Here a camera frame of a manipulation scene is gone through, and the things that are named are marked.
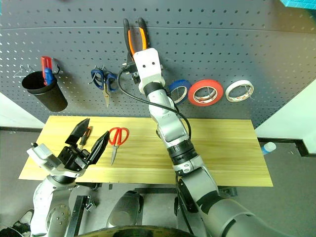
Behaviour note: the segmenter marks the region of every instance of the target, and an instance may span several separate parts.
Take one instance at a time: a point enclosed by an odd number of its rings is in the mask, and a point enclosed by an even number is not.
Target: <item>black pen holder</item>
[[[60,112],[68,105],[55,76],[53,82],[45,86],[42,71],[34,72],[22,80],[22,86],[52,112]]]

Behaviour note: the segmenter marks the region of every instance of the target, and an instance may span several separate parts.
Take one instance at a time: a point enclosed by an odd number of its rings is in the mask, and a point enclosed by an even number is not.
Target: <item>pegboard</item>
[[[277,0],[229,1],[48,1],[2,3],[1,92],[42,121],[49,115],[148,117],[148,106],[119,91],[106,108],[102,92],[87,85],[94,65],[118,72],[126,62],[122,20],[148,25],[151,47],[159,52],[169,85],[211,78],[224,90],[234,81],[254,85],[252,98],[209,107],[188,101],[188,118],[252,119],[259,126],[316,76],[316,21],[309,11],[286,8]],[[40,57],[55,58],[58,83],[68,107],[50,112],[13,75],[19,65],[40,68]],[[142,96],[129,76],[123,86]]]

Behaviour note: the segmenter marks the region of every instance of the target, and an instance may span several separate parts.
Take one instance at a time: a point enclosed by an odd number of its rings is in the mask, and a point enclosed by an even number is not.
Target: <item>screwdriver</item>
[[[86,131],[84,132],[83,136],[81,137],[81,141],[79,145],[81,145],[80,150],[82,150],[83,146],[86,144],[88,137],[90,136],[92,127],[87,127]]]

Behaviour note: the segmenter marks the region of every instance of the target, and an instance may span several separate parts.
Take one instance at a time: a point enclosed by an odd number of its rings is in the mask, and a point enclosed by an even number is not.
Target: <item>wooden tabletop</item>
[[[58,156],[81,116],[50,116],[37,140]],[[130,135],[117,150],[111,166],[112,146],[96,165],[90,165],[78,182],[174,184],[174,171],[167,149],[156,135],[151,118],[89,117],[91,135],[84,146],[112,127],[127,127]],[[189,119],[192,143],[220,186],[273,186],[250,120]],[[47,173],[28,158],[20,179],[42,180]]]

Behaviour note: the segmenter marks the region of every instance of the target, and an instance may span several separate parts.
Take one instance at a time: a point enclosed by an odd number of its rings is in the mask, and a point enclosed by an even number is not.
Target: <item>white tape roll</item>
[[[229,96],[230,92],[232,90],[234,90],[236,87],[239,87],[239,86],[245,86],[245,90],[247,91],[246,93],[244,93],[243,95],[241,96],[238,96],[238,97],[231,97]],[[227,87],[226,91],[225,91],[225,95],[226,95],[226,98],[228,101],[230,102],[239,102],[239,101],[243,101],[247,98],[249,98],[252,93],[253,93],[253,85],[251,84],[250,81],[248,80],[238,80],[238,81],[235,81],[234,83],[232,83],[230,86]]]

